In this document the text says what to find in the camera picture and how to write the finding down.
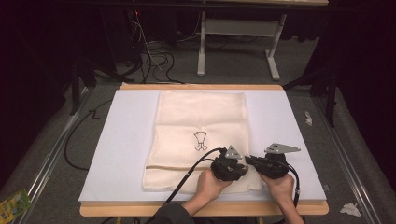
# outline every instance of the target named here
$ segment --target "table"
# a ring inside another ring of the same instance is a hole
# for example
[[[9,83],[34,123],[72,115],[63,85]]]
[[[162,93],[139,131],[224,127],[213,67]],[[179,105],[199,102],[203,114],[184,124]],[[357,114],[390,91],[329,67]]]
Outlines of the table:
[[[149,192],[141,187],[161,90],[243,92],[247,97],[251,154],[260,156],[263,146],[274,142],[299,147],[301,152],[287,155],[288,162],[297,170],[301,180],[302,193],[297,209],[301,215],[328,213],[323,188],[286,93],[280,86],[123,85],[116,92],[79,198],[80,213],[84,217],[150,217],[170,195],[171,191]],[[178,194],[174,201],[183,202],[190,197],[190,194]],[[262,191],[221,194],[196,216],[280,214],[268,188],[263,187]]]
[[[212,0],[206,2],[233,2],[233,3],[256,3],[256,4],[280,4],[280,5],[305,5],[305,6],[327,6],[328,0],[305,0],[305,1],[283,1],[283,0]],[[270,68],[274,81],[280,80],[280,75],[276,68],[274,54],[280,35],[285,25],[287,14],[282,14],[279,21],[240,21],[240,20],[220,20],[207,19],[206,13],[201,13],[201,45],[198,55],[198,77],[205,75],[205,36],[206,34],[217,35],[250,35],[267,36],[273,38],[270,49],[265,50],[265,58]]]

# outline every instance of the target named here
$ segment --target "person's right hand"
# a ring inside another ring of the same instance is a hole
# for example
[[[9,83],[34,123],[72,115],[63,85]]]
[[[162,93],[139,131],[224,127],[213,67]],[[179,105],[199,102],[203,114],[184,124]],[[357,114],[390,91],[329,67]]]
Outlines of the person's right hand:
[[[291,175],[287,174],[279,179],[271,179],[265,175],[259,175],[267,184],[271,195],[277,203],[292,201],[294,178]]]

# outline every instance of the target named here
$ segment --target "crumpled paper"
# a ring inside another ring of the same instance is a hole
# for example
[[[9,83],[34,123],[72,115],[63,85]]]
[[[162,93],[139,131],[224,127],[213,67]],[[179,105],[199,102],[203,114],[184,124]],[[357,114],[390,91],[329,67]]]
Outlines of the crumpled paper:
[[[305,123],[309,126],[312,126],[312,118],[308,111],[305,111],[306,120]]]
[[[355,217],[361,217],[361,212],[359,212],[356,204],[353,203],[344,204],[344,207],[341,209],[340,213],[347,213]]]

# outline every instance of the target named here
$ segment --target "black drawing on cloth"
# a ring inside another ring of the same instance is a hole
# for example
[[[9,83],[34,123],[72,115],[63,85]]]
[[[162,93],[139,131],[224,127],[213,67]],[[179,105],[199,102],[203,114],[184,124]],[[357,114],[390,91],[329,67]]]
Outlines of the black drawing on cloth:
[[[194,133],[195,137],[197,138],[198,141],[198,146],[195,147],[197,151],[199,150],[207,150],[207,146],[204,145],[205,137],[206,137],[206,132],[196,132]]]

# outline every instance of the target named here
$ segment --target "beige cloth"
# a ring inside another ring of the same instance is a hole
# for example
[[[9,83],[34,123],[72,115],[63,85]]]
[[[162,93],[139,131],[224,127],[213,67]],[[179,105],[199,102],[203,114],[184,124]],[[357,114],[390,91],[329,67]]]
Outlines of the beige cloth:
[[[175,189],[206,152],[229,145],[243,157],[249,155],[244,93],[162,91],[153,146],[143,177],[144,189]],[[218,155],[219,152],[213,152],[208,158]],[[194,193],[199,174],[211,162],[202,161],[180,192]],[[223,192],[260,190],[261,186],[257,173],[250,171]]]

